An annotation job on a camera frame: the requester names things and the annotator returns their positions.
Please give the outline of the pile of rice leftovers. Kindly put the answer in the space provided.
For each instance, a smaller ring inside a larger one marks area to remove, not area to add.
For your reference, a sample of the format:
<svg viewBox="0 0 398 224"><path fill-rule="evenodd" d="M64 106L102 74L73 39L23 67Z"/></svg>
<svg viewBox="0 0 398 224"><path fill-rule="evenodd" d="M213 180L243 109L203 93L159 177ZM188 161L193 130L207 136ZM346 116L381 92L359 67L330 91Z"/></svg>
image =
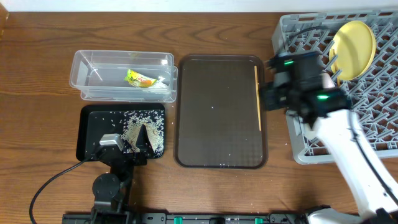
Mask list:
<svg viewBox="0 0 398 224"><path fill-rule="evenodd" d="M165 111L95 111L88 117L85 151L90 153L104 134L120 134L124 153L139 152L136 139L141 125L147 128L154 157L160 158L165 148Z"/></svg>

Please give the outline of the wooden chopstick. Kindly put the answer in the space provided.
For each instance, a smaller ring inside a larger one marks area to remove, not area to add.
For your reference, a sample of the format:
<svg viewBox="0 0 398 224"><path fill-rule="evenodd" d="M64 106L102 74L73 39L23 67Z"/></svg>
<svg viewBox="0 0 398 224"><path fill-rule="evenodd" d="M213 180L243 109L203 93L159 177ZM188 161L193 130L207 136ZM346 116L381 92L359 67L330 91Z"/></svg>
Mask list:
<svg viewBox="0 0 398 224"><path fill-rule="evenodd" d="M331 70L333 72L331 79L336 83L337 87L339 87L340 86L340 78L339 78L338 67L337 67L337 62L336 62L338 55L334 49L330 49L329 57L332 59L332 62L333 62L331 65Z"/></svg>
<svg viewBox="0 0 398 224"><path fill-rule="evenodd" d="M257 65L254 66L254 78L255 78L255 89L256 89L256 107L257 107L257 119L259 125L259 131L261 131L261 107L259 101L259 82L257 74Z"/></svg>

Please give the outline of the white tissue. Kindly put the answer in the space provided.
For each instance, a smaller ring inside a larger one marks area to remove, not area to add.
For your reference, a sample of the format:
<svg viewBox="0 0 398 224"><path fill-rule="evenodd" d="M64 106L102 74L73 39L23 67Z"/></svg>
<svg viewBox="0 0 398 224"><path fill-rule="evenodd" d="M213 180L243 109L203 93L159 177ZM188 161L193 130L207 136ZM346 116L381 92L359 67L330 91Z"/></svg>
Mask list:
<svg viewBox="0 0 398 224"><path fill-rule="evenodd" d="M156 80L156 82L153 84L154 88L158 88L158 89L167 89L169 86L166 85L165 83L161 82L160 80Z"/></svg>

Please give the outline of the green yellow snack wrapper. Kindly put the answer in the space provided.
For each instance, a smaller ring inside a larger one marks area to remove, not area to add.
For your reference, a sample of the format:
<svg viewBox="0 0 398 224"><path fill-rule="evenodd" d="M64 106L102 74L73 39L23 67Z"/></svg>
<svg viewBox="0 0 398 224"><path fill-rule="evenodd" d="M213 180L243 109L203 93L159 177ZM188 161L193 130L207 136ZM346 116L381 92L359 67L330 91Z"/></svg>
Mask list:
<svg viewBox="0 0 398 224"><path fill-rule="evenodd" d="M134 70L128 69L127 74L124 78L130 85L139 88L148 88L153 86L156 83L156 79L149 78L145 75L142 75Z"/></svg>

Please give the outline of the yellow plastic plate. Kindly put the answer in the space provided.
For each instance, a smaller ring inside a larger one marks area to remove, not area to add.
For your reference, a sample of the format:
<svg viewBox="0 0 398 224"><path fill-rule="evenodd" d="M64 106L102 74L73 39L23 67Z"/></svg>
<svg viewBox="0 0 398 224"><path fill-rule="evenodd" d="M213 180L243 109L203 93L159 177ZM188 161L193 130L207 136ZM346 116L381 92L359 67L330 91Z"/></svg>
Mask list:
<svg viewBox="0 0 398 224"><path fill-rule="evenodd" d="M361 21L343 25L333 38L340 80L352 80L363 75L376 54L376 38L371 28Z"/></svg>

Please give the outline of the white pink bowl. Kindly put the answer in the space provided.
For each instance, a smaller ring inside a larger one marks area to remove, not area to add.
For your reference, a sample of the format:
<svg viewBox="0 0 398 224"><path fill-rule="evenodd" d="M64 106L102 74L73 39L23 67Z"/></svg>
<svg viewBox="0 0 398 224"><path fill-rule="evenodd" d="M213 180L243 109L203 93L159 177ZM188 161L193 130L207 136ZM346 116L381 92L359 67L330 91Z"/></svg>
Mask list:
<svg viewBox="0 0 398 224"><path fill-rule="evenodd" d="M327 73L322 73L322 83L323 83L324 89L330 89L330 88L334 88L335 87L335 84L333 83L333 80L331 79L331 77Z"/></svg>

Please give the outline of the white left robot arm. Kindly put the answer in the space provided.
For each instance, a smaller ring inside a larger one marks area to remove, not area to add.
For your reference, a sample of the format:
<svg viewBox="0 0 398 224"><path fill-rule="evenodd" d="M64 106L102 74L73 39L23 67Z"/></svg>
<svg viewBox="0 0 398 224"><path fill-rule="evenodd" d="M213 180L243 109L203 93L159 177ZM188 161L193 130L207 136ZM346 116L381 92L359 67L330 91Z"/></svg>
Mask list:
<svg viewBox="0 0 398 224"><path fill-rule="evenodd" d="M123 153L124 144L119 134L105 134L94 149L91 158L110 167L93 182L95 196L90 223L139 223L136 212L127 205L132 186L133 170L144 166L154 157L147 128L142 125L136 139L139 152Z"/></svg>

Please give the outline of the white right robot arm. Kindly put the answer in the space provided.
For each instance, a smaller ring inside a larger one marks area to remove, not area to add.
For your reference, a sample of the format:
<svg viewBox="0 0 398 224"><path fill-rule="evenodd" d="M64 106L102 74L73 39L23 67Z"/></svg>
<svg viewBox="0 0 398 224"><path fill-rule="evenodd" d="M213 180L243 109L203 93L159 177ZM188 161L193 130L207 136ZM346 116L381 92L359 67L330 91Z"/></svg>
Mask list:
<svg viewBox="0 0 398 224"><path fill-rule="evenodd" d="M363 223L397 223L397 181L372 149L342 90L270 82L259 85L259 98L267 110L292 109L314 130L345 178Z"/></svg>

